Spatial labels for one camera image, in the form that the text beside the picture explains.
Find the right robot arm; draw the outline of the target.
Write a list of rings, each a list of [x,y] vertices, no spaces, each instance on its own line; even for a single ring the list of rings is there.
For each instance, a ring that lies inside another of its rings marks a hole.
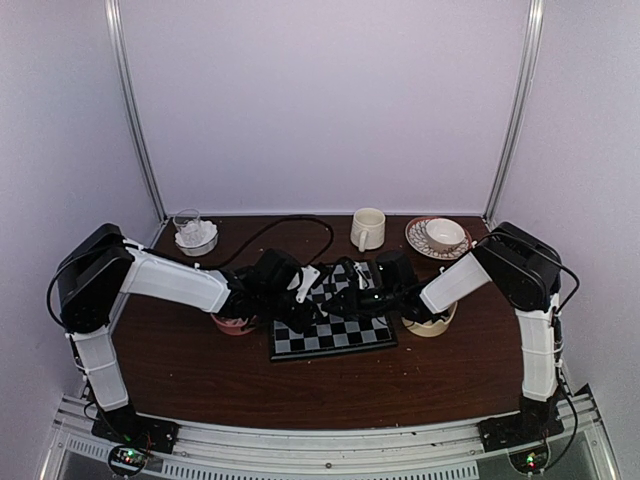
[[[380,254],[375,265],[379,288],[361,289],[348,280],[346,287],[332,292],[323,310],[341,317],[396,311],[416,323],[428,322],[441,319],[480,287],[494,284],[514,309],[520,329],[524,377],[513,433],[530,442],[550,426],[563,349],[563,266],[553,248],[503,222],[430,280],[419,280],[409,258],[398,250]]]

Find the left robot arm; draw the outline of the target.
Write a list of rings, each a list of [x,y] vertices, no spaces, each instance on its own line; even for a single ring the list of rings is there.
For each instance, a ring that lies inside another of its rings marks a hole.
[[[106,429],[133,444],[144,423],[130,401],[108,329],[119,295],[154,297],[225,319],[280,321],[302,333],[322,316],[307,297],[319,278],[317,268],[277,249],[266,250],[253,265],[206,270],[159,256],[106,223],[59,264],[46,305],[70,338]]]

